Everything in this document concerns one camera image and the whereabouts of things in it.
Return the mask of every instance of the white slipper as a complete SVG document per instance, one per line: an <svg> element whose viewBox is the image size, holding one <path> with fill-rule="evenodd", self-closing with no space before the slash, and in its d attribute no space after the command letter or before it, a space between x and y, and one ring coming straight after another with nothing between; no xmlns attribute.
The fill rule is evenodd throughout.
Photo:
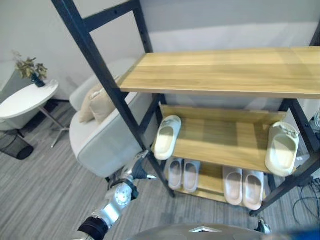
<svg viewBox="0 0 320 240"><path fill-rule="evenodd" d="M297 130L286 122L276 122L269 130L265 166L275 175L287 177L295 166L299 137Z"/></svg>
<svg viewBox="0 0 320 240"><path fill-rule="evenodd" d="M261 207L264 193L264 173L243 170L243 204L251 210Z"/></svg>
<svg viewBox="0 0 320 240"><path fill-rule="evenodd" d="M161 123L154 146L154 156L158 160L169 159L175 150L181 119L176 115L167 116Z"/></svg>
<svg viewBox="0 0 320 240"><path fill-rule="evenodd" d="M188 193L193 193L198 188L200 162L184 160L183 187Z"/></svg>
<svg viewBox="0 0 320 240"><path fill-rule="evenodd" d="M241 168L223 167L223 191L229 204L239 205L242 202L243 171Z"/></svg>
<svg viewBox="0 0 320 240"><path fill-rule="evenodd" d="M174 158L169 165L169 187L173 190L181 188L183 173L182 161L182 158Z"/></svg>

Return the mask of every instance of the wall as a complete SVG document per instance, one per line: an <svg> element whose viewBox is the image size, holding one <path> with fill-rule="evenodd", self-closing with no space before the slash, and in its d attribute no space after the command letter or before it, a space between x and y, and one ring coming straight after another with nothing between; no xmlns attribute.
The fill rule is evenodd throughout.
<svg viewBox="0 0 320 240"><path fill-rule="evenodd" d="M92 2L75 0L83 17L121 1ZM132 14L94 31L92 37L106 63L125 57L138 58L144 52ZM68 99L93 74L50 0L0 1L0 63L12 59L12 50L24 57L37 57L39 63L45 64L48 78L60 83L55 96L58 99Z"/></svg>
<svg viewBox="0 0 320 240"><path fill-rule="evenodd" d="M319 0L141 0L155 52L308 46Z"/></svg>

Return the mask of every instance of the wooden shelf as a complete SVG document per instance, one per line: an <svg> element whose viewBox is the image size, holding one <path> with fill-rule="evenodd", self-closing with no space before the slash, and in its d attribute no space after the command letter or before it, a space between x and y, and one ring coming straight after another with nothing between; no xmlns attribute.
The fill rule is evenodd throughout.
<svg viewBox="0 0 320 240"><path fill-rule="evenodd" d="M166 176L168 178L168 165L166 166ZM218 202L228 203L224 194L224 178L223 167L220 165L214 165L207 162L201 163L198 188L195 192L189 193L182 186L176 190L179 193L188 194L200 198L215 200Z"/></svg>
<svg viewBox="0 0 320 240"><path fill-rule="evenodd" d="M161 111L164 117L182 117L174 157L265 173L269 173L265 165L269 127L286 116L283 112L167 105Z"/></svg>
<svg viewBox="0 0 320 240"><path fill-rule="evenodd" d="M224 194L222 166L202 163L199 172L198 189Z"/></svg>
<svg viewBox="0 0 320 240"><path fill-rule="evenodd" d="M124 92L320 99L320 47L147 53Z"/></svg>
<svg viewBox="0 0 320 240"><path fill-rule="evenodd" d="M197 191L195 191L193 193L189 193L189 192L185 191L184 189L179 189L179 190L176 190L176 191L179 192L179 193L188 194L188 195L192 195L192 196L195 196L195 197L215 200L215 201L222 202L222 203L228 203L226 198L225 198L225 195L223 193L209 192L209 191L204 191L204 190L201 190L201 189L198 189Z"/></svg>

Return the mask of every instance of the gray carpet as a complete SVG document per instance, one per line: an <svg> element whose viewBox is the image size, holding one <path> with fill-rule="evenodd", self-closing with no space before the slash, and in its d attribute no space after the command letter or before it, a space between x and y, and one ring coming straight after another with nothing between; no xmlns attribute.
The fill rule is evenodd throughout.
<svg viewBox="0 0 320 240"><path fill-rule="evenodd" d="M53 115L68 125L74 113L68 103L60 103ZM107 183L77 163L68 134L50 148L58 132L49 119L32 132L22 132L35 147L33 154L23 161L0 154L0 239L72 239L104 198ZM105 239L122 240L173 223L216 223L248 229L257 226L257 219L244 207L182 193L173 199L157 180L139 181L138 190L139 199L126 209ZM302 225L295 222L292 207L298 199L299 189L295 188L262 212L274 232L317 223L302 204L296 208Z"/></svg>

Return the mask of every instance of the black mesh trash can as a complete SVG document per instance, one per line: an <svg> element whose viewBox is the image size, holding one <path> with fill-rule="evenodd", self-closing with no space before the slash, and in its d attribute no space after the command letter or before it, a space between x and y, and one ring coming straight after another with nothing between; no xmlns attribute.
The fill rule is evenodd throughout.
<svg viewBox="0 0 320 240"><path fill-rule="evenodd" d="M26 159L34 148L23 140L17 131L0 132L0 152L18 160Z"/></svg>

